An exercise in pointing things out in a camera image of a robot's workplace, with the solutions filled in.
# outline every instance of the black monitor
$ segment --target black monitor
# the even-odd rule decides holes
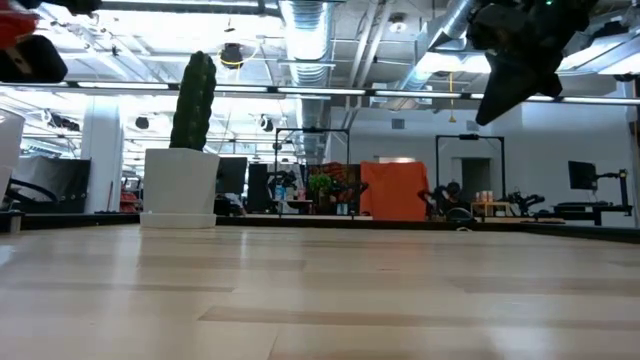
[[[569,182],[574,190],[598,190],[596,166],[592,163],[569,161]]]
[[[247,174],[247,158],[220,158],[218,165],[218,178],[216,181],[216,193],[218,194],[242,194],[244,181]]]

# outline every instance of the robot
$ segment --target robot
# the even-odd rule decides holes
[[[38,15],[30,12],[41,0],[0,0],[0,82],[58,83],[67,67],[46,37],[34,34]],[[89,15],[101,0],[47,0],[72,14]]]
[[[598,0],[482,0],[468,18],[467,39],[485,50],[491,75],[476,122],[487,125],[540,93],[562,92],[555,71],[576,31],[589,26]]]

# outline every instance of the ceiling light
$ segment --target ceiling light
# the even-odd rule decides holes
[[[269,119],[266,115],[262,114],[260,115],[260,118],[258,119],[258,126],[264,131],[264,132],[272,132],[273,131],[273,121],[271,119]]]
[[[527,99],[527,101],[532,101],[532,102],[552,102],[553,100],[555,99],[552,97],[542,96],[542,95],[529,96],[529,98]]]
[[[227,69],[239,70],[244,65],[240,44],[224,44],[224,49],[220,52],[220,62]]]
[[[391,31],[392,33],[399,34],[407,30],[407,23],[405,23],[404,21],[405,16],[406,14],[404,13],[391,14],[391,16],[389,17],[389,21],[391,22],[391,25],[389,26],[389,31]]]
[[[491,72],[491,65],[484,55],[468,56],[462,63],[462,71],[476,74],[488,74]]]
[[[573,53],[562,60],[560,63],[560,67],[558,67],[558,71],[563,70],[573,70],[585,65],[589,61],[599,57],[605,52],[613,49],[614,47],[620,45],[622,42],[620,41],[612,41],[612,42],[604,42],[601,41],[599,43],[594,43],[581,51]]]
[[[623,75],[640,73],[640,53],[633,54],[599,72],[601,75]]]
[[[336,67],[338,64],[335,61],[317,61],[317,60],[290,60],[290,59],[278,59],[278,65],[296,65],[296,66],[324,66],[324,67]]]
[[[457,72],[461,70],[461,61],[456,55],[428,52],[420,59],[418,65],[416,65],[416,70],[421,73]]]
[[[139,116],[136,119],[136,127],[141,130],[147,130],[149,128],[149,118],[146,116]]]
[[[624,98],[589,98],[589,97],[564,97],[561,102],[574,104],[598,104],[598,105],[640,105],[640,99]]]
[[[135,89],[135,90],[168,90],[168,84],[135,83],[135,82],[78,82],[83,88],[99,89]]]
[[[395,90],[376,90],[375,96],[382,97],[408,97],[408,98],[427,98],[427,99],[459,99],[462,94],[433,92],[433,91],[395,91]]]
[[[281,87],[278,92],[283,94],[312,94],[312,95],[355,95],[362,96],[365,90],[358,89],[327,89],[305,87]]]
[[[243,85],[218,85],[216,92],[237,92],[237,93],[266,93],[266,86],[243,86]]]

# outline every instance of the potted plant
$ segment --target potted plant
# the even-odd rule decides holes
[[[143,227],[215,226],[220,158],[203,152],[215,87],[211,57],[201,51],[191,55],[180,85],[169,149],[146,151]]]
[[[319,213],[328,213],[329,204],[328,191],[331,188],[331,177],[327,174],[316,174],[309,177],[309,189],[316,196],[316,205]]]

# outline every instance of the red object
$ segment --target red object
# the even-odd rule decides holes
[[[16,9],[9,0],[0,0],[0,50],[14,47],[18,40],[36,31],[38,16]]]
[[[130,192],[120,193],[120,212],[124,213],[137,213],[138,212],[138,198]]]
[[[416,194],[429,189],[427,168],[421,162],[360,164],[368,189],[360,196],[360,212],[373,220],[425,221],[425,203]]]

